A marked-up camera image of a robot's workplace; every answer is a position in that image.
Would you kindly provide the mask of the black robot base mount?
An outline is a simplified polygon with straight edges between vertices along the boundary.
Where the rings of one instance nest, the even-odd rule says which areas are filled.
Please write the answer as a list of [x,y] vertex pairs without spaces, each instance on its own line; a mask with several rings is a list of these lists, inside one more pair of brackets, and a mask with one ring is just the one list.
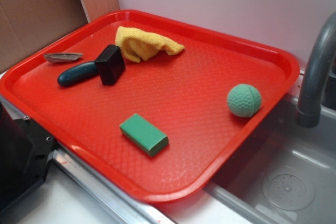
[[33,119],[13,119],[1,105],[1,213],[47,177],[55,138]]

